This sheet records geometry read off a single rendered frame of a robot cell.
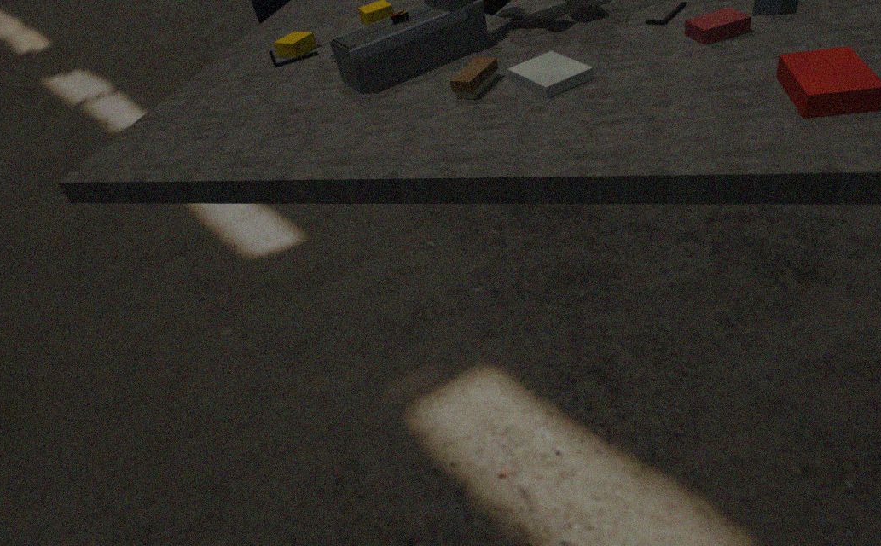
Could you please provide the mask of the yellow block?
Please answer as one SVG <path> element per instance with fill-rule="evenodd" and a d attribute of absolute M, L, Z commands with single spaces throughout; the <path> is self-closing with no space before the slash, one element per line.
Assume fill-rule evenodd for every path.
<path fill-rule="evenodd" d="M 300 57 L 317 47 L 313 32 L 292 32 L 274 42 L 278 56 Z"/>
<path fill-rule="evenodd" d="M 357 8 L 357 11 L 359 11 L 361 21 L 366 24 L 366 26 L 371 26 L 371 24 L 387 19 L 387 17 L 393 15 L 392 5 L 384 0 Z"/>

